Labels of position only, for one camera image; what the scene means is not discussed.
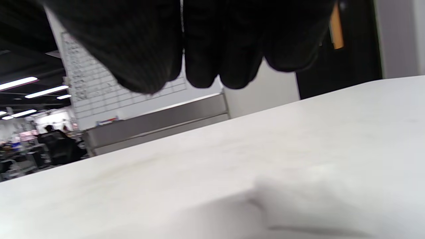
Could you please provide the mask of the person's right hand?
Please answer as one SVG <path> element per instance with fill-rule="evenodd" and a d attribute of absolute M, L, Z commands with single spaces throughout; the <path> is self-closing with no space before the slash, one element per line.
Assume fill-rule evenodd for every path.
<path fill-rule="evenodd" d="M 216 77 L 231 89 L 261 62 L 279 72 L 308 68 L 335 0 L 41 0 L 124 88 L 155 94 L 182 66 L 195 88 Z"/>

